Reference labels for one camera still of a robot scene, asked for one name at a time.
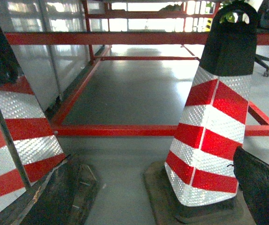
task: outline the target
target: traffic cone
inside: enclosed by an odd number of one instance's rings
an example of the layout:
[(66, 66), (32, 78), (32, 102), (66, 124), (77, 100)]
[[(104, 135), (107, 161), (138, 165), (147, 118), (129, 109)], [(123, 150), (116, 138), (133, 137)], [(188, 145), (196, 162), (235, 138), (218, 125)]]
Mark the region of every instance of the traffic cone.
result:
[[(220, 23), (234, 10), (245, 12), (250, 23)], [(234, 208), (238, 182), (231, 165), (244, 140), (256, 26), (257, 12), (242, 2), (221, 9), (213, 20), (165, 162), (182, 222)]]
[(0, 212), (65, 158), (21, 71), (0, 28)]

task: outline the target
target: chair caster wheel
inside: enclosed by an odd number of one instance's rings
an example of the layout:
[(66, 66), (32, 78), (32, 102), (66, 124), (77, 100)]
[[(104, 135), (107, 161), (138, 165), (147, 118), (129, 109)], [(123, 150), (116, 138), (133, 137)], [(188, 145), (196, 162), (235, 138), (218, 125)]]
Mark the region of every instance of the chair caster wheel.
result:
[(269, 77), (269, 71), (266, 71), (263, 76)]

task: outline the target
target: floor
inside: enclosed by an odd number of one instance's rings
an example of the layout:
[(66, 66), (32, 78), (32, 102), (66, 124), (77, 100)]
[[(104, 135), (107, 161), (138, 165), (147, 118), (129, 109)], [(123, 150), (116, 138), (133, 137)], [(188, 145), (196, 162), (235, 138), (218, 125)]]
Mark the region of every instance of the floor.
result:
[[(202, 45), (188, 45), (201, 56)], [(258, 53), (269, 57), (269, 46)], [(190, 56), (180, 45), (114, 45), (112, 55)], [(177, 124), (197, 61), (104, 61), (64, 124)], [(254, 66), (250, 99), (269, 116), (269, 78)], [(256, 121), (248, 117), (248, 124)], [(60, 138), (97, 171), (101, 189), (86, 225), (154, 225), (142, 174), (165, 160), (172, 137)], [(245, 150), (269, 163), (269, 137), (246, 137)]]

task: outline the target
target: office chair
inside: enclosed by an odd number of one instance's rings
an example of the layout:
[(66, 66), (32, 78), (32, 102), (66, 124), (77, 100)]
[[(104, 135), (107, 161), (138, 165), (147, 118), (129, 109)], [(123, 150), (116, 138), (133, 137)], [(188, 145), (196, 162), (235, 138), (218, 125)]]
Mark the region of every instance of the office chair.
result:
[[(259, 25), (258, 25), (258, 31), (259, 32), (267, 32), (269, 31), (269, 0), (264, 0), (259, 11)], [(269, 58), (262, 56), (262, 55), (255, 55), (255, 62), (260, 64), (262, 67), (266, 69), (263, 76), (268, 77), (269, 76), (269, 66), (264, 62), (268, 61)]]

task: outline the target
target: epoxy floor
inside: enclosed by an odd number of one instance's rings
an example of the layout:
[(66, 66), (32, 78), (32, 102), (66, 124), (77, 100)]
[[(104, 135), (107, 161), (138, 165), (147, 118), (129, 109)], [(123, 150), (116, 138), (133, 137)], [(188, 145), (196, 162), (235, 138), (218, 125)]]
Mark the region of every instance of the epoxy floor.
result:
[[(187, 45), (201, 56), (202, 45)], [(258, 53), (269, 57), (269, 46)], [(191, 56), (180, 45), (114, 45), (112, 55)], [(65, 124), (177, 124), (197, 61), (104, 61)], [(269, 116), (269, 77), (254, 66), (251, 98)], [(248, 124), (256, 121), (248, 117)], [(86, 225), (154, 225), (142, 174), (165, 160), (172, 137), (60, 138), (66, 153), (93, 165), (101, 189)], [(244, 149), (269, 163), (269, 137), (246, 137)]]

